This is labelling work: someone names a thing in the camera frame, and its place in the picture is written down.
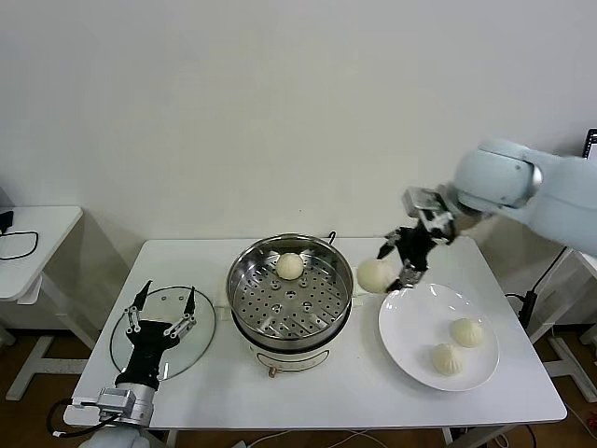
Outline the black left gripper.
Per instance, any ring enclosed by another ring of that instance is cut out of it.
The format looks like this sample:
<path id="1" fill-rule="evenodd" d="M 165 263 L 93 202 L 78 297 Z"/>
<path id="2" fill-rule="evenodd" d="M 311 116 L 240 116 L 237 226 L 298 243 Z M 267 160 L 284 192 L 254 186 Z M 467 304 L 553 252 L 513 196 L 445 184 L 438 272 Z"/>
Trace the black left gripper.
<path id="1" fill-rule="evenodd" d="M 141 321 L 140 314 L 144 309 L 151 280 L 135 295 L 123 315 L 127 318 L 127 332 L 133 350 L 125 371 L 118 375 L 115 385 L 125 383 L 145 386 L 158 386 L 160 361 L 166 350 L 180 344 L 179 337 L 185 337 L 196 324 L 195 319 L 195 287 L 187 296 L 182 316 L 171 326 L 166 322 Z"/>

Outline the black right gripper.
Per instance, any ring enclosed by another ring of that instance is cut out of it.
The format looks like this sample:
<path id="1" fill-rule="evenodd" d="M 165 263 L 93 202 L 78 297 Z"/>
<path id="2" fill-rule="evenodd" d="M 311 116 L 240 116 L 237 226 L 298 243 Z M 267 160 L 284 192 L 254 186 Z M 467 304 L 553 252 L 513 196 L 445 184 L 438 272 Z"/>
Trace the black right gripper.
<path id="1" fill-rule="evenodd" d="M 427 256 L 437 245 L 424 225 L 414 228 L 400 227 L 384 235 L 385 242 L 377 259 L 384 259 L 397 249 L 403 267 L 398 277 L 384 290 L 385 293 L 414 288 L 428 269 Z"/>

